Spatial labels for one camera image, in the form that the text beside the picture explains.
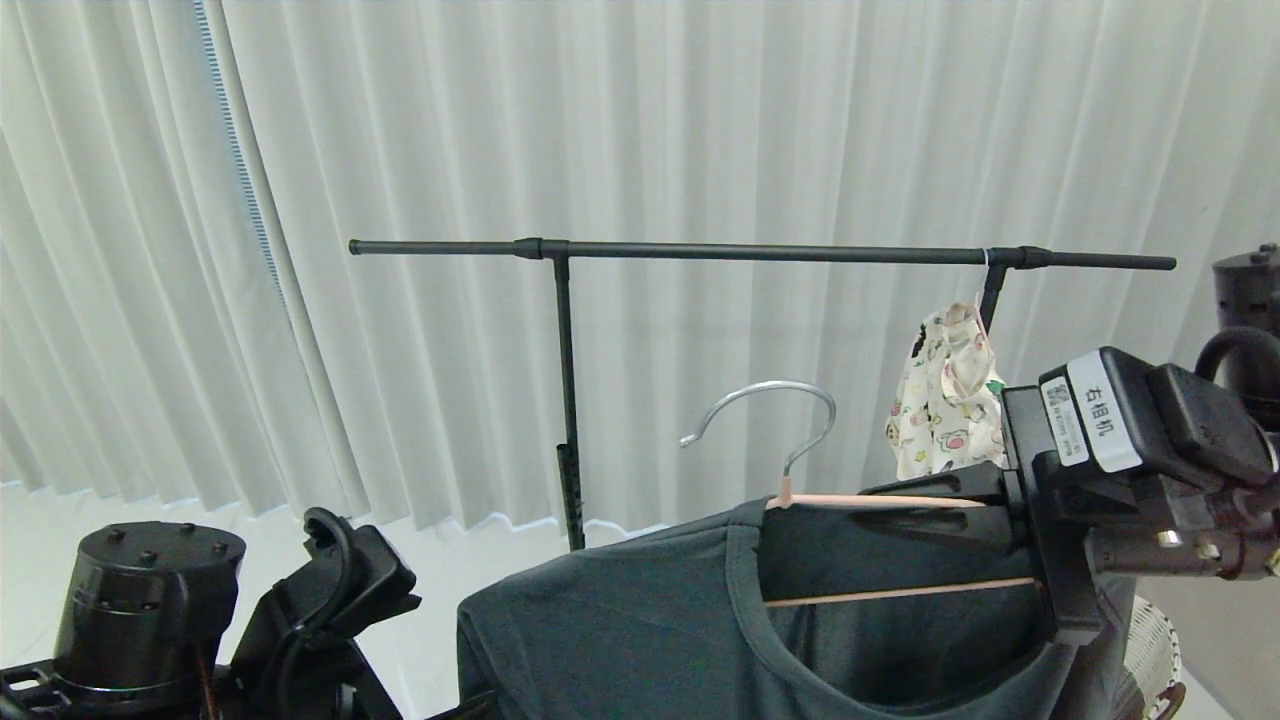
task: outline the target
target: white label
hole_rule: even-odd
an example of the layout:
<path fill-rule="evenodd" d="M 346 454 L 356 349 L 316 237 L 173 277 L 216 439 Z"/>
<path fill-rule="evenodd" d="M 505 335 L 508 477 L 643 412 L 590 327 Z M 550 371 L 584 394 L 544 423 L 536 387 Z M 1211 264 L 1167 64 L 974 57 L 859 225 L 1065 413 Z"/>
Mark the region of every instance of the white label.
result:
<path fill-rule="evenodd" d="M 1084 430 L 1075 416 L 1075 404 L 1071 402 L 1071 389 L 1066 378 L 1059 375 L 1041 386 L 1044 398 L 1044 411 L 1048 414 L 1048 429 L 1053 433 L 1057 446 L 1057 461 L 1062 465 L 1079 465 L 1089 459 L 1089 448 L 1084 446 Z"/>
<path fill-rule="evenodd" d="M 1129 428 L 1124 424 L 1116 392 L 1102 365 L 1102 354 L 1093 352 L 1076 357 L 1066 364 L 1066 377 L 1075 391 L 1075 401 L 1084 420 L 1084 432 L 1089 436 L 1089 447 L 1098 461 L 1098 468 L 1107 473 L 1119 473 L 1142 465 L 1142 457 L 1133 446 Z"/>

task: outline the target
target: hanger hook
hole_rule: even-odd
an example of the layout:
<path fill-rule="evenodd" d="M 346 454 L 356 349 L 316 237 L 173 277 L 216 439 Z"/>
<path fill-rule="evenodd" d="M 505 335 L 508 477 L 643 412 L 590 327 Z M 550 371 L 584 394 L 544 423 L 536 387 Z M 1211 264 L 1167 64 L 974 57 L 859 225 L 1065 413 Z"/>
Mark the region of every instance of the hanger hook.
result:
<path fill-rule="evenodd" d="M 703 433 L 707 432 L 707 425 L 712 424 L 712 418 L 714 418 L 716 414 L 723 410 L 724 406 L 728 405 L 730 402 L 733 402 L 735 400 L 746 397 L 749 395 L 754 395 L 756 392 L 764 392 L 767 389 L 801 389 L 804 392 L 808 392 L 809 395 L 817 396 L 819 400 L 827 404 L 827 427 L 824 427 L 822 432 L 819 432 L 818 434 L 806 439 L 800 447 L 792 450 L 791 455 L 787 455 L 787 459 L 782 465 L 782 477 L 790 478 L 791 465 L 796 460 L 799 460 L 801 455 L 809 452 L 810 450 L 813 450 L 815 445 L 822 442 L 823 438 L 826 438 L 827 434 L 831 433 L 831 428 L 836 424 L 836 398 L 832 397 L 829 392 L 814 384 L 801 383 L 796 380 L 764 380 L 763 383 L 754 383 L 744 388 L 735 389 L 733 392 L 717 400 L 716 405 L 712 405 L 712 409 L 708 410 L 705 415 L 703 415 L 703 421 L 698 424 L 698 429 L 694 430 L 694 434 L 680 438 L 680 447 L 689 447 L 690 445 L 701 439 Z"/>

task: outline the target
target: dark gray shirt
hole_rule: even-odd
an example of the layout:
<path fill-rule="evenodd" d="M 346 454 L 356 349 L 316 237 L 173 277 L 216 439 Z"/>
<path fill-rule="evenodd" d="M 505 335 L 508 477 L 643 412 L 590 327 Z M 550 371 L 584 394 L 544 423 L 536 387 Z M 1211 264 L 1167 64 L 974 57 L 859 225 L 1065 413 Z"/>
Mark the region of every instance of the dark gray shirt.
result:
<path fill-rule="evenodd" d="M 888 537 L 847 511 L 712 518 L 558 557 L 458 607 L 462 697 L 503 717 L 1107 720 L 1133 583 L 1108 626 L 1037 641 L 1032 585 L 767 609 L 765 600 L 1027 575 L 1009 556 Z"/>

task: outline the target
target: floor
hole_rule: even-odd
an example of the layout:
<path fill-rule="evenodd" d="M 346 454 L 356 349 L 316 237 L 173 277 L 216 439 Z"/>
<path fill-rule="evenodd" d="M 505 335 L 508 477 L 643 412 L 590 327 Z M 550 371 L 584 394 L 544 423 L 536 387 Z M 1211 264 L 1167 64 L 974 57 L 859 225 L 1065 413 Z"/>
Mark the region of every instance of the floor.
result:
<path fill-rule="evenodd" d="M 64 497 L 49 491 L 28 493 L 10 483 L 0 488 L 0 666 L 49 656 L 79 538 L 109 523 L 136 520 L 193 521 L 244 538 L 250 550 L 239 578 L 242 601 L 227 638 L 238 638 L 243 632 L 253 607 L 246 598 L 259 597 L 307 557 L 303 536 L 287 510 L 246 518 L 236 506 L 205 512 L 195 502 L 125 505 L 90 493 Z M 457 702 L 458 601 L 513 571 L 564 552 L 564 539 L 554 521 L 512 528 L 502 516 L 490 518 L 471 532 L 462 532 L 452 523 L 415 532 L 407 521 L 392 523 L 381 530 L 417 574 L 416 592 L 424 602 L 410 615 L 370 628 L 360 637 L 360 644 L 404 716 L 425 717 Z M 591 546 L 625 537 L 609 524 L 588 525 Z M 234 643 L 224 642 L 219 661 L 228 661 L 233 648 Z M 1231 720 L 1194 679 L 1188 678 L 1188 688 L 1179 720 Z"/>

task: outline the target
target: curtain fold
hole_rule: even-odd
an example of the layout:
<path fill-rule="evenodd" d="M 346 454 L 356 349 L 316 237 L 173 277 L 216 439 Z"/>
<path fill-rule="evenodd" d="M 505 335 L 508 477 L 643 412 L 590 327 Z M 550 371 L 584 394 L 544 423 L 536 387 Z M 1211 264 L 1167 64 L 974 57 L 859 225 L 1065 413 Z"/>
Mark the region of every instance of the curtain fold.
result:
<path fill-rule="evenodd" d="M 1103 343 L 1192 361 L 1208 263 L 1280 227 L 1277 4 L 0 12 L 3 459 L 63 492 L 558 516 L 550 265 L 352 258 L 351 237 L 1179 258 L 1010 273 L 992 341 L 1033 382 Z M 841 404 L 800 487 L 891 479 L 916 325 L 982 273 L 573 260 L 586 515 L 639 528 L 769 492 L 820 421 L 808 397 L 676 441 L 772 378 Z"/>

